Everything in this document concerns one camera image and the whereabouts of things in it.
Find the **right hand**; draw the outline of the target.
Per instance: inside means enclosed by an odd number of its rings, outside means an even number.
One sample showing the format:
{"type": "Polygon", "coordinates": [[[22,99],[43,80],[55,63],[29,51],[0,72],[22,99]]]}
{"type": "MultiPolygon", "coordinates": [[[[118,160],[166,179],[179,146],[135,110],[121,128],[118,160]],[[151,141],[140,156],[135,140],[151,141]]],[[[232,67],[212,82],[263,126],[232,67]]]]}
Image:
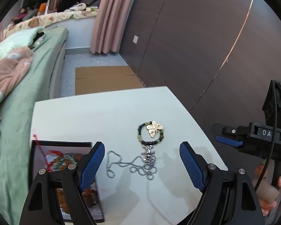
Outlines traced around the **right hand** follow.
{"type": "Polygon", "coordinates": [[[263,216],[267,216],[277,206],[281,206],[281,176],[274,186],[263,179],[257,189],[257,197],[260,203],[263,216]]]}

